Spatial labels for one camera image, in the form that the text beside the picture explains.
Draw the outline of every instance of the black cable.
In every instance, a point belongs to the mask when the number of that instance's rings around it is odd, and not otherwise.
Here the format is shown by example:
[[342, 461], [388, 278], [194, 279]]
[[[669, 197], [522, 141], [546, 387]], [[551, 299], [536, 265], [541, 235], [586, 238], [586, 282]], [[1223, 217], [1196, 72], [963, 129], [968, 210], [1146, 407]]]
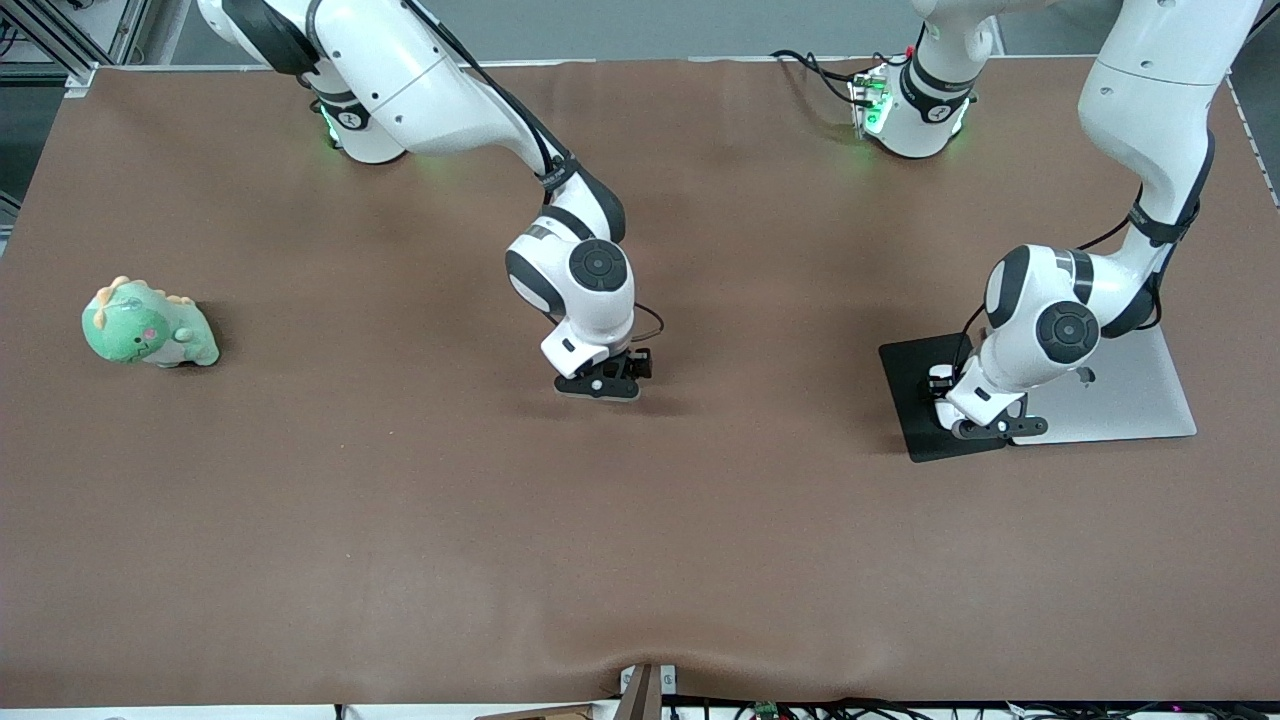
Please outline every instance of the black cable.
[[10, 50], [13, 50], [14, 44], [18, 42], [18, 28], [9, 24], [9, 20], [0, 20], [0, 58], [4, 58]]
[[822, 64], [818, 63], [818, 58], [813, 53], [809, 53], [808, 55], [801, 56], [795, 50], [778, 50], [776, 53], [771, 53], [769, 56], [771, 58], [778, 58], [778, 59], [782, 59], [782, 58], [795, 58], [806, 69], [817, 73], [818, 77], [822, 79], [822, 83], [826, 85], [827, 90], [829, 90], [831, 94], [835, 95], [836, 97], [840, 97], [845, 102], [849, 102], [850, 105], [856, 105], [859, 108], [870, 108], [872, 106], [872, 102], [869, 102], [867, 100], [858, 100], [856, 97], [850, 97], [850, 96], [845, 95], [844, 92], [841, 92], [840, 90], [837, 90], [835, 85], [831, 85], [832, 79], [840, 81], [840, 82], [849, 82], [850, 79], [852, 79], [852, 76], [851, 74], [850, 76], [844, 76], [844, 74], [835, 73], [835, 72], [831, 72], [831, 70], [823, 68]]
[[1138, 325], [1137, 328], [1134, 328], [1135, 331], [1149, 331], [1151, 328], [1158, 325], [1160, 320], [1165, 318], [1165, 307], [1164, 304], [1160, 301], [1160, 287], [1165, 284], [1165, 270], [1169, 269], [1169, 261], [1174, 259], [1174, 252], [1176, 250], [1178, 245], [1175, 243], [1172, 247], [1169, 249], [1169, 255], [1165, 255], [1165, 261], [1160, 265], [1160, 272], [1156, 273], [1153, 278], [1149, 278], [1147, 281], [1148, 284], [1147, 290], [1151, 292], [1151, 302], [1152, 305], [1155, 305], [1156, 311], [1155, 316], [1149, 322]]
[[973, 322], [978, 319], [978, 315], [982, 315], [982, 309], [983, 309], [983, 306], [979, 305], [978, 309], [973, 311], [973, 315], [969, 315], [969, 319], [965, 320], [964, 328], [960, 329], [960, 340], [956, 341], [956, 354], [951, 357], [951, 379], [952, 380], [959, 380], [960, 379], [960, 370], [961, 370], [961, 368], [960, 368], [960, 352], [964, 351], [964, 340], [966, 337], [969, 337], [969, 328], [973, 327]]
[[1107, 238], [1110, 238], [1115, 233], [1123, 231], [1124, 227], [1128, 225], [1128, 224], [1129, 224], [1129, 215], [1125, 215], [1124, 219], [1120, 220], [1119, 225], [1108, 229], [1106, 233], [1103, 233], [1103, 234], [1101, 234], [1101, 236], [1091, 240], [1089, 242], [1085, 242], [1084, 245], [1078, 246], [1076, 250], [1088, 250], [1088, 249], [1093, 247], [1094, 245], [1098, 245], [1098, 243], [1106, 241]]
[[1258, 32], [1258, 29], [1263, 24], [1266, 24], [1266, 22], [1271, 18], [1271, 15], [1276, 14], [1276, 10], [1280, 10], [1280, 3], [1276, 3], [1275, 5], [1271, 5], [1270, 10], [1267, 10], [1266, 13], [1262, 13], [1262, 17], [1258, 18], [1258, 20], [1256, 23], [1253, 23], [1253, 27], [1249, 28], [1249, 32], [1245, 35], [1245, 37], [1248, 37], [1249, 35], [1253, 35], [1254, 32]]
[[662, 315], [659, 315], [658, 313], [655, 313], [652, 307], [646, 307], [644, 305], [640, 305], [639, 302], [636, 302], [635, 306], [636, 306], [636, 309], [644, 310], [645, 313], [653, 315], [653, 319], [658, 320], [658, 329], [649, 331], [649, 332], [646, 332], [644, 334], [637, 334], [636, 337], [631, 338], [631, 342], [644, 342], [646, 340], [653, 340], [653, 338], [660, 336], [662, 331], [667, 329], [667, 322], [663, 320]]
[[774, 51], [774, 53], [769, 53], [769, 56], [771, 58], [778, 58], [778, 59], [781, 59], [781, 58], [791, 58], [792, 60], [796, 60], [797, 63], [800, 63], [801, 65], [809, 68], [810, 70], [813, 70], [815, 73], [822, 73], [822, 74], [829, 77], [831, 79], [836, 79], [836, 81], [841, 81], [841, 82], [849, 82], [849, 81], [854, 79], [855, 74], [858, 74], [858, 73], [840, 74], [840, 73], [833, 72], [833, 70], [823, 69], [823, 67], [818, 63], [817, 55], [814, 55], [813, 53], [809, 53], [808, 55], [801, 55], [801, 54], [796, 53], [795, 50], [778, 50], [778, 51]]

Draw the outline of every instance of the black joint cap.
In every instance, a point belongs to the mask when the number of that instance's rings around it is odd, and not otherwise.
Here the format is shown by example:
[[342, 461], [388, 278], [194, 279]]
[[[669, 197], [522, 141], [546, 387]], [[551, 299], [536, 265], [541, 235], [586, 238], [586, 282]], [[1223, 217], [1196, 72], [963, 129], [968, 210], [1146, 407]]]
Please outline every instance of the black joint cap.
[[604, 240], [588, 240], [570, 252], [568, 269], [586, 290], [613, 292], [627, 282], [627, 259], [617, 245]]

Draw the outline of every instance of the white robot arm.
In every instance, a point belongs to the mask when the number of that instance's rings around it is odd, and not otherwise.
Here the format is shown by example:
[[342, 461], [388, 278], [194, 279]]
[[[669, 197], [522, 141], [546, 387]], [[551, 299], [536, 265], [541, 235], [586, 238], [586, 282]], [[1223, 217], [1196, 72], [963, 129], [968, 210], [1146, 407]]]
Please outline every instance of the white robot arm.
[[1056, 0], [911, 0], [923, 18], [908, 56], [891, 59], [855, 82], [868, 108], [858, 128], [904, 158], [928, 158], [960, 132], [973, 86], [995, 51], [995, 15], [1044, 8]]
[[[567, 395], [635, 400], [648, 351], [631, 351], [635, 277], [618, 247], [626, 217], [520, 100], [416, 0], [197, 0], [209, 26], [315, 91], [355, 160], [385, 163], [500, 145], [544, 188], [543, 209], [507, 249], [507, 274], [556, 323], [541, 343]], [[484, 82], [458, 68], [460, 54]]]
[[931, 372], [945, 428], [1007, 439], [1018, 413], [1006, 410], [1024, 411], [1028, 389], [1083, 365], [1103, 338], [1144, 327], [1153, 310], [1158, 322], [1165, 269], [1213, 160], [1208, 108], [1260, 5], [1125, 0], [1079, 115], [1093, 143], [1142, 179], [1128, 234], [1110, 255], [1024, 245], [996, 265], [984, 299], [988, 337], [959, 378], [947, 365]]

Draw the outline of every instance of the green led light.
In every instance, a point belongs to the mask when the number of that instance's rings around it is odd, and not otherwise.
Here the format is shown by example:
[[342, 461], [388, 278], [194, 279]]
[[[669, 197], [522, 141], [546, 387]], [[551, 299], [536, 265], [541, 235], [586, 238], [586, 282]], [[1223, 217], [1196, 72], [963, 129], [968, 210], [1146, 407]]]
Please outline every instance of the green led light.
[[888, 91], [882, 92], [876, 105], [867, 109], [867, 132], [878, 133], [884, 129], [884, 118], [888, 117], [888, 111], [892, 109], [893, 96]]

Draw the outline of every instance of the stuffed dinosaur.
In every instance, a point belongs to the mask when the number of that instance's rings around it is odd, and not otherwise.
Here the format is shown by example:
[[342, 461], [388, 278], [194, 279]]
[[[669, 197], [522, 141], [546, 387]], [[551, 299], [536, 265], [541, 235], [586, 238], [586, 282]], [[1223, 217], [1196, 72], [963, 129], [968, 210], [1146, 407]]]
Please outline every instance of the stuffed dinosaur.
[[81, 315], [84, 340], [104, 360], [212, 365], [218, 345], [205, 315], [189, 297], [165, 295], [120, 275], [97, 291]]

